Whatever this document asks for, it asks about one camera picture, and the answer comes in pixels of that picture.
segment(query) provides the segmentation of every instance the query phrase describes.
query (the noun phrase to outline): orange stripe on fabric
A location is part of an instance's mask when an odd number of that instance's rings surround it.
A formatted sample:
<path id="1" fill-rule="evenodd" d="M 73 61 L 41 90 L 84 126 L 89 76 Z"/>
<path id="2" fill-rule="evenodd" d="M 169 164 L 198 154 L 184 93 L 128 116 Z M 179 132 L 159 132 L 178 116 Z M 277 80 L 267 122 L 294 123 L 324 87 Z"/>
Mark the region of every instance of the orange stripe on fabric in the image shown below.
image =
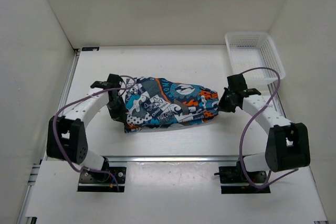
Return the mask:
<path id="1" fill-rule="evenodd" d="M 156 82 L 157 82 L 158 85 L 159 85 L 159 88 L 160 88 L 160 91 L 161 91 L 161 95 L 163 96 L 163 98 L 164 98 L 167 102 L 170 102 L 170 101 L 168 100 L 168 98 L 165 96 L 165 94 L 163 93 L 163 90 L 162 90 L 160 81 L 159 81 L 157 78 L 155 78 L 155 80 L 156 80 Z"/>

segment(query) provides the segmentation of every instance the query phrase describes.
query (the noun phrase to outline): laundry basket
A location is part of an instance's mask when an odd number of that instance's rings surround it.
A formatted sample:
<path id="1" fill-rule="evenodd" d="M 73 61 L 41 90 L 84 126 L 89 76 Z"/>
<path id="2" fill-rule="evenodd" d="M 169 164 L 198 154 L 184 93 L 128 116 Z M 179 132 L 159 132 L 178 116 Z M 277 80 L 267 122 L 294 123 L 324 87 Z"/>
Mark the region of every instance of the laundry basket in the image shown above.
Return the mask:
<path id="1" fill-rule="evenodd" d="M 250 68 L 268 67 L 275 69 L 280 78 L 286 75 L 272 38 L 262 32 L 234 32 L 225 35 L 233 74 Z M 247 84 L 267 85 L 278 78 L 272 71 L 262 69 L 244 74 Z"/>

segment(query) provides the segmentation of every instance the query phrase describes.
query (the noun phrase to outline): folded cloth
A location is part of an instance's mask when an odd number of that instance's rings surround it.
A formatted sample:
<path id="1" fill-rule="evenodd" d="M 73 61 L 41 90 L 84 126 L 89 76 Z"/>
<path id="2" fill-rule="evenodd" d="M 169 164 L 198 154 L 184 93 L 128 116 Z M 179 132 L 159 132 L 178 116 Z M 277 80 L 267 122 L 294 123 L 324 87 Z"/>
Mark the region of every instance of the folded cloth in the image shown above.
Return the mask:
<path id="1" fill-rule="evenodd" d="M 124 130 L 175 127 L 205 123 L 218 115 L 218 94 L 203 86 L 140 77 L 126 92 L 120 91 L 126 108 Z M 125 78 L 123 86 L 132 86 Z"/>

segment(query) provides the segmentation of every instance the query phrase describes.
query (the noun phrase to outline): cable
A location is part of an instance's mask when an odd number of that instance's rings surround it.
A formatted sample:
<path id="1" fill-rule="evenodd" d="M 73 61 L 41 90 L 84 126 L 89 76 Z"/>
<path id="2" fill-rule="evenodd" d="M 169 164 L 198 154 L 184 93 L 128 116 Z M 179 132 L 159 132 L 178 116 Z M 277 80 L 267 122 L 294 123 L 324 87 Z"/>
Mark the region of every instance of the cable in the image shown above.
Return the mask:
<path id="1" fill-rule="evenodd" d="M 81 173 L 83 170 L 89 170 L 89 171 L 94 172 L 94 173 L 106 173 L 106 174 L 110 175 L 110 176 L 112 177 L 112 179 L 114 179 L 118 191 L 119 191 L 119 185 L 118 185 L 118 182 L 117 182 L 115 176 L 114 176 L 112 173 L 110 173 L 108 170 L 96 170 L 96 169 L 90 169 L 90 168 L 88 168 L 88 167 L 84 167 L 84 166 L 83 166 L 81 169 L 77 169 L 77 168 L 73 165 L 73 163 L 71 162 L 69 156 L 68 156 L 67 153 L 65 152 L 65 150 L 64 150 L 64 148 L 63 148 L 63 146 L 62 146 L 62 144 L 61 144 L 61 142 L 60 142 L 60 140 L 59 140 L 58 133 L 57 133 L 57 125 L 56 125 L 56 123 L 57 123 L 58 115 L 59 115 L 63 110 L 65 110 L 66 108 L 68 108 L 68 107 L 70 107 L 70 106 L 72 106 L 72 105 L 75 105 L 75 104 L 77 104 L 77 103 L 86 101 L 86 100 L 88 100 L 88 99 L 90 99 L 90 98 L 92 98 L 92 97 L 95 97 L 96 95 L 99 95 L 99 94 L 102 94 L 102 93 L 105 93 L 105 92 L 109 92 L 109 91 L 119 91 L 119 90 L 127 90 L 127 89 L 133 88 L 133 87 L 135 86 L 135 84 L 136 84 L 136 80 L 135 80 L 133 77 L 130 77 L 130 76 L 120 76 L 120 77 L 130 78 L 130 79 L 133 81 L 133 85 L 131 85 L 131 86 L 129 86 L 129 87 L 125 87 L 125 88 L 111 88 L 111 89 L 104 89 L 104 90 L 98 91 L 98 92 L 96 92 L 96 93 L 94 93 L 94 94 L 92 94 L 92 95 L 89 95 L 89 96 L 87 96 L 87 97 L 81 98 L 81 99 L 79 99 L 79 100 L 77 100 L 77 101 L 74 101 L 74 102 L 71 102 L 71 103 L 69 103 L 69 104 L 66 104 L 65 106 L 63 106 L 62 108 L 60 108 L 59 111 L 56 112 L 56 114 L 55 114 L 55 116 L 54 116 L 54 119 L 53 119 L 53 121 L 52 121 L 52 122 L 53 122 L 53 123 L 52 123 L 52 124 L 53 124 L 53 125 L 52 125 L 52 126 L 53 126 L 53 127 L 52 127 L 52 131 L 53 131 L 53 133 L 54 133 L 54 137 L 55 137 L 56 143 L 57 143 L 58 148 L 59 148 L 59 150 L 61 151 L 61 153 L 62 153 L 64 159 L 69 163 L 70 167 L 71 167 L 75 172 L 78 172 L 78 173 Z"/>
<path id="2" fill-rule="evenodd" d="M 244 160 L 243 160 L 243 142 L 244 142 L 244 137 L 245 137 L 246 131 L 249 128 L 249 126 L 251 125 L 251 123 L 253 122 L 253 120 L 255 118 L 257 118 L 257 116 L 260 115 L 267 108 L 267 106 L 270 104 L 270 102 L 272 101 L 272 99 L 274 98 L 274 96 L 277 94 L 277 92 L 278 92 L 278 90 L 280 88 L 280 83 L 281 83 L 281 79 L 280 79 L 279 73 L 276 70 L 272 69 L 272 68 L 257 67 L 257 68 L 248 69 L 248 70 L 243 71 L 241 73 L 247 73 L 247 72 L 250 72 L 250 71 L 257 70 L 257 69 L 267 69 L 267 70 L 270 70 L 270 71 L 274 72 L 276 74 L 277 78 L 278 78 L 278 84 L 277 84 L 277 86 L 275 88 L 275 91 L 271 94 L 271 97 L 268 99 L 268 101 L 266 102 L 266 104 L 254 116 L 251 117 L 251 119 L 247 122 L 246 126 L 244 127 L 243 132 L 242 132 L 241 137 L 240 137 L 240 142 L 239 142 L 239 160 L 240 160 L 240 164 L 241 164 L 241 169 L 243 170 L 244 176 L 246 177 L 246 179 L 249 182 L 249 184 L 252 185 L 255 188 L 258 188 L 258 189 L 264 189 L 267 186 L 273 184 L 274 182 L 282 179 L 283 177 L 286 177 L 287 175 L 292 174 L 292 173 L 298 171 L 299 169 L 296 168 L 294 170 L 291 170 L 290 172 L 281 175 L 280 177 L 274 179 L 271 182 L 269 182 L 269 179 L 271 177 L 271 171 L 269 171 L 269 173 L 267 175 L 267 178 L 266 178 L 266 181 L 262 185 L 256 185 L 251 180 L 251 178 L 248 176 L 248 173 L 246 171 L 246 167 L 245 167 L 245 164 L 244 164 Z"/>

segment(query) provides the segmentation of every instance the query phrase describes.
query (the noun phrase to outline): purple cable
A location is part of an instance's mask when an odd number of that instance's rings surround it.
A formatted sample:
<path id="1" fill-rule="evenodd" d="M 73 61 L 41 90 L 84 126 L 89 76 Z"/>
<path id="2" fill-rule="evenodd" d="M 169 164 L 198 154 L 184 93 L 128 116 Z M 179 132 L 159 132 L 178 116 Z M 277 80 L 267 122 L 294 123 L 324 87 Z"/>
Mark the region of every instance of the purple cable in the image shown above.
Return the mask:
<path id="1" fill-rule="evenodd" d="M 133 85 L 131 85 L 131 86 L 129 86 L 129 87 L 125 87 L 125 88 L 111 88 L 111 89 L 104 89 L 104 90 L 101 90 L 101 91 L 99 91 L 99 92 L 96 92 L 96 93 L 94 93 L 94 94 L 92 94 L 92 95 L 90 95 L 90 96 L 81 98 L 81 99 L 79 99 L 79 100 L 77 100 L 77 101 L 74 101 L 74 102 L 71 102 L 71 103 L 69 103 L 69 104 L 63 106 L 62 108 L 60 108 L 59 111 L 56 112 L 56 114 L 55 114 L 55 116 L 54 116 L 54 119 L 53 119 L 53 121 L 52 121 L 52 122 L 53 122 L 53 123 L 52 123 L 52 124 L 53 124 L 53 125 L 52 125 L 52 126 L 53 126 L 53 127 L 52 127 L 52 130 L 53 130 L 53 132 L 54 132 L 54 137 L 55 137 L 56 143 L 57 143 L 57 145 L 58 145 L 58 148 L 59 148 L 59 150 L 61 151 L 61 153 L 62 153 L 64 159 L 65 159 L 65 160 L 69 163 L 69 165 L 71 166 L 71 168 L 72 168 L 75 172 L 78 172 L 78 173 L 81 173 L 83 170 L 90 170 L 90 171 L 92 171 L 92 172 L 94 172 L 94 173 L 106 173 L 106 174 L 110 175 L 110 176 L 112 177 L 112 179 L 114 179 L 118 191 L 119 191 L 119 184 L 118 184 L 118 182 L 117 182 L 115 176 L 114 176 L 112 173 L 110 173 L 109 171 L 107 171 L 107 170 L 90 169 L 90 168 L 87 168 L 87 167 L 84 167 L 84 166 L 83 166 L 81 169 L 77 169 L 77 168 L 73 165 L 73 163 L 71 162 L 69 156 L 67 155 L 67 153 L 66 153 L 65 150 L 63 149 L 63 146 L 62 146 L 62 144 L 61 144 L 61 142 L 60 142 L 60 140 L 59 140 L 58 133 L 57 133 L 57 126 L 56 126 L 56 123 L 57 123 L 58 115 L 59 115 L 63 110 L 65 110 L 66 108 L 68 108 L 68 107 L 70 107 L 70 106 L 72 106 L 72 105 L 74 105 L 74 104 L 77 104 L 77 103 L 86 101 L 86 100 L 88 100 L 88 99 L 90 99 L 90 98 L 92 98 L 92 97 L 95 97 L 96 95 L 99 95 L 99 94 L 102 94 L 102 93 L 105 93 L 105 92 L 109 92 L 109 91 L 119 91 L 119 90 L 127 90 L 127 89 L 130 89 L 130 88 L 132 88 L 132 87 L 135 85 L 135 83 L 136 83 L 136 80 L 135 80 L 133 77 L 130 77 L 130 76 L 120 76 L 120 77 L 130 78 L 131 80 L 133 80 Z"/>
<path id="2" fill-rule="evenodd" d="M 280 75 L 279 73 L 272 69 L 272 68 L 267 68 L 267 67 L 257 67 L 257 68 L 251 68 L 251 69 L 248 69 L 244 72 L 241 72 L 241 73 L 247 73 L 247 72 L 250 72 L 250 71 L 253 71 L 253 70 L 257 70 L 257 69 L 267 69 L 267 70 L 270 70 L 272 72 L 274 72 L 276 75 L 277 75 L 277 78 L 278 78 L 278 84 L 275 88 L 275 91 L 273 92 L 273 94 L 271 95 L 271 97 L 268 99 L 268 101 L 266 102 L 265 106 L 263 106 L 254 116 L 251 117 L 251 119 L 247 122 L 246 126 L 244 127 L 243 129 L 243 132 L 241 134 L 241 137 L 240 137 L 240 142 L 239 142 L 239 160 L 240 160 L 240 164 L 241 164 L 241 169 L 243 170 L 243 173 L 247 179 L 247 181 L 250 183 L 251 186 L 255 187 L 255 188 L 258 188 L 258 189 L 264 189 L 265 187 L 273 184 L 274 182 L 282 179 L 283 177 L 286 177 L 287 175 L 289 174 L 292 174 L 294 172 L 296 172 L 298 169 L 294 169 L 294 170 L 291 170 L 290 172 L 286 173 L 286 174 L 283 174 L 281 175 L 280 177 L 274 179 L 273 181 L 269 182 L 269 179 L 271 177 L 271 171 L 269 171 L 268 175 L 267 175 L 267 178 L 266 178 L 266 181 L 262 184 L 262 185 L 256 185 L 252 180 L 251 178 L 248 176 L 247 174 L 247 171 L 246 171 L 246 167 L 245 167 L 245 164 L 244 164 L 244 160 L 243 160 L 243 142 L 244 142 L 244 137 L 245 137 L 245 134 L 246 134 L 246 131 L 248 129 L 248 127 L 250 126 L 250 124 L 253 122 L 253 120 L 255 118 L 257 118 L 258 115 L 260 115 L 267 107 L 267 105 L 270 104 L 270 102 L 272 101 L 272 99 L 274 98 L 274 96 L 277 94 L 279 88 L 280 88 L 280 83 L 281 83 L 281 79 L 280 79 Z"/>

